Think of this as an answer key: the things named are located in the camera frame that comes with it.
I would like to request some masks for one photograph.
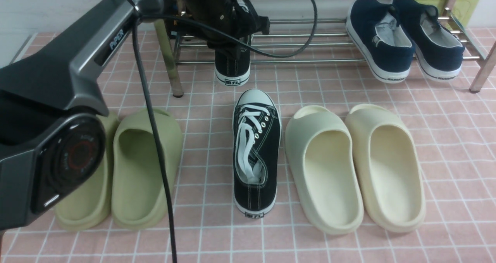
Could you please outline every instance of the off-white slide sandal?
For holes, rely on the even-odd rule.
[[[346,117],[365,208],[392,232],[409,232],[425,218],[425,197],[415,145],[398,116],[360,104]]]
[[[363,202],[344,122],[322,106],[303,107],[287,125],[285,147],[310,223],[329,234],[355,231],[363,220]]]

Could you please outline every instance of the wire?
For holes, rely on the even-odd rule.
[[[270,58],[290,58],[290,57],[294,57],[294,56],[300,54],[301,52],[303,52],[310,45],[310,43],[312,42],[313,36],[315,35],[315,31],[317,30],[317,20],[318,20],[317,4],[315,3],[315,0],[310,0],[310,1],[312,2],[312,6],[313,6],[313,26],[312,26],[312,31],[310,32],[310,35],[308,36],[307,42],[305,42],[305,44],[303,44],[303,46],[301,48],[299,48],[298,50],[296,50],[293,53],[288,54],[288,55],[278,55],[278,54],[264,52],[262,50],[259,50],[256,47],[253,47],[253,46],[251,46],[249,44],[246,44],[246,43],[238,40],[235,37],[232,37],[232,36],[230,36],[230,35],[228,35],[226,33],[223,33],[220,30],[217,30],[216,28],[210,27],[208,25],[205,25],[203,23],[200,23],[200,22],[197,22],[197,21],[193,21],[193,20],[190,20],[190,19],[175,17],[173,15],[165,15],[165,14],[144,15],[144,16],[142,16],[142,18],[143,19],[169,19],[169,20],[172,20],[172,21],[178,21],[178,22],[181,22],[181,23],[185,23],[185,24],[188,24],[188,25],[191,25],[191,26],[194,26],[194,27],[202,28],[202,29],[208,30],[210,32],[213,32],[213,33],[222,35],[227,40],[229,40],[230,42],[239,44],[239,45],[241,45],[241,46],[243,46],[245,48],[250,49],[251,51],[253,51],[255,53],[258,53],[260,55],[264,55],[266,57],[270,57]]]
[[[199,27],[205,30],[209,30],[211,32],[217,33],[219,35],[224,36],[227,40],[229,40],[232,43],[239,44],[241,46],[244,46],[250,50],[252,50],[255,53],[258,53],[260,55],[265,55],[267,57],[271,58],[290,58],[295,55],[298,55],[299,53],[303,52],[308,45],[312,42],[313,36],[315,35],[315,31],[317,30],[317,4],[315,3],[315,0],[310,0],[312,2],[313,6],[313,26],[312,26],[312,31],[310,32],[310,35],[308,37],[307,42],[303,44],[301,48],[296,50],[295,52],[288,54],[288,55],[276,55],[272,53],[266,53],[263,52],[249,44],[246,44],[244,42],[241,42],[240,40],[236,39],[235,37],[232,37],[226,33],[223,33],[216,28],[212,28],[208,25],[198,23],[193,20],[189,19],[184,19],[184,18],[178,18],[172,15],[163,15],[163,14],[158,14],[158,15],[144,15],[141,18],[136,19],[134,25],[133,25],[133,50],[134,50],[134,56],[136,58],[136,64],[138,65],[138,71],[139,71],[139,77],[141,78],[141,84],[143,86],[143,94],[145,97],[145,103],[146,103],[146,108],[148,110],[148,116],[150,118],[150,125],[152,127],[152,132],[153,132],[153,137],[155,140],[155,146],[157,148],[157,154],[158,154],[158,160],[160,164],[160,171],[162,173],[162,181],[164,184],[164,189],[165,189],[165,196],[167,200],[167,208],[168,208],[168,214],[169,214],[169,230],[170,230],[170,247],[172,250],[172,263],[177,263],[177,249],[176,249],[176,233],[174,229],[174,213],[173,213],[173,208],[172,208],[172,196],[171,196],[171,191],[169,188],[169,182],[167,179],[167,173],[165,169],[165,159],[164,159],[164,151],[162,149],[162,144],[160,143],[160,136],[158,134],[158,129],[157,129],[157,122],[155,120],[155,114],[153,112],[153,105],[150,99],[150,91],[148,90],[148,82],[146,80],[146,74],[143,66],[143,62],[141,60],[141,54],[140,54],[140,46],[138,43],[138,25],[141,23],[143,19],[170,19],[173,21],[179,21],[185,24],[189,24],[195,27]]]
[[[138,18],[133,26],[133,49],[134,56],[136,58],[136,64],[138,65],[139,77],[141,78],[141,84],[143,85],[143,94],[145,96],[146,108],[148,110],[148,116],[150,118],[150,124],[152,126],[153,137],[155,139],[155,145],[157,148],[158,161],[160,164],[160,172],[162,173],[162,181],[164,183],[165,197],[167,199],[167,212],[169,214],[169,230],[170,230],[170,247],[172,250],[172,263],[177,263],[177,250],[176,250],[176,233],[174,231],[174,213],[172,211],[172,197],[169,188],[169,182],[167,179],[167,173],[165,171],[165,159],[162,144],[160,143],[160,136],[158,134],[157,122],[155,120],[155,114],[153,112],[152,101],[150,99],[150,91],[148,90],[148,83],[146,81],[145,69],[143,62],[141,61],[140,46],[138,44],[138,25],[141,23],[141,19]]]

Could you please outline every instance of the slide sandal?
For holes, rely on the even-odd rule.
[[[420,165],[411,134],[398,116],[373,104],[354,106],[345,124],[363,202],[372,220],[392,232],[410,232],[425,218]]]
[[[110,215],[114,134],[119,125],[115,113],[108,117],[98,116],[107,137],[102,162],[95,173],[69,196],[55,206],[55,218],[61,228],[81,231],[96,226]]]
[[[172,191],[184,137],[179,123],[170,113],[154,109],[154,114]],[[114,158],[112,214],[115,223],[131,230],[155,226],[168,208],[146,109],[122,120],[115,133]]]
[[[363,220],[363,202],[344,122],[322,106],[303,107],[289,121],[285,142],[310,223],[329,234],[355,231]]]

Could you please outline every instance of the sneaker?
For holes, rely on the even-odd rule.
[[[393,0],[392,4],[400,10],[401,24],[414,42],[424,76],[441,82],[457,77],[465,46],[439,24],[437,7],[415,0]]]
[[[250,218],[262,218],[276,201],[281,119],[272,99],[247,90],[232,116],[234,202]]]
[[[357,0],[349,10],[346,30],[379,81],[404,81],[415,49],[393,5]]]
[[[251,45],[253,35],[240,39]],[[231,59],[221,51],[215,51],[215,76],[226,86],[243,86],[250,78],[250,50],[241,47],[239,59]]]

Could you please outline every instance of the metal shoe rack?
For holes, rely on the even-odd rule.
[[[469,55],[464,56],[464,60],[471,60],[478,62],[480,66],[480,70],[477,73],[473,83],[471,84],[469,91],[471,93],[479,92],[484,83],[486,82],[489,74],[493,70],[496,65],[496,43],[493,45],[489,54],[486,55],[480,48],[474,43],[473,39],[466,32],[464,26],[460,23],[460,21],[454,16],[452,13],[454,4],[456,0],[447,0],[444,10],[440,10],[441,16],[439,17],[439,21],[449,27],[451,27],[451,33],[457,35],[461,42],[466,46]],[[329,24],[329,23],[345,23],[346,19],[344,18],[330,18],[330,19],[319,19],[319,24]],[[311,24],[312,20],[309,19],[296,19],[296,20],[276,20],[271,21],[272,25],[275,24]],[[177,66],[181,65],[200,65],[200,64],[213,64],[214,60],[181,60],[181,49],[184,48],[206,48],[206,44],[200,40],[194,39],[192,36],[184,35],[177,36],[177,39],[174,43],[174,48],[172,48],[169,38],[166,33],[165,24],[163,21],[156,21],[155,28],[157,31],[157,35],[159,37],[159,42],[161,46],[161,51],[164,57],[164,61],[167,67],[167,72],[170,79],[170,84],[172,86],[172,93],[175,97],[181,97],[183,95],[183,89],[181,86],[181,81],[179,78],[179,73],[177,72]],[[294,38],[304,38],[308,37],[308,34],[270,34],[270,35],[255,35],[255,39],[262,38],[277,38],[284,39],[284,42],[274,42],[274,43],[254,43],[253,46],[270,49],[270,48],[299,48],[302,46],[301,43],[291,42],[291,39]],[[312,42],[309,47],[336,47],[336,46],[353,46],[354,44],[348,39],[348,34],[346,32],[327,32],[327,33],[317,33],[315,37],[319,38],[336,38],[342,37],[344,41],[335,41],[334,39],[329,42]],[[344,58],[344,59],[329,59],[329,60],[302,60],[298,59],[296,56],[293,59],[255,59],[251,61],[252,64],[336,64],[336,63],[356,63],[356,62],[365,62],[363,58]]]

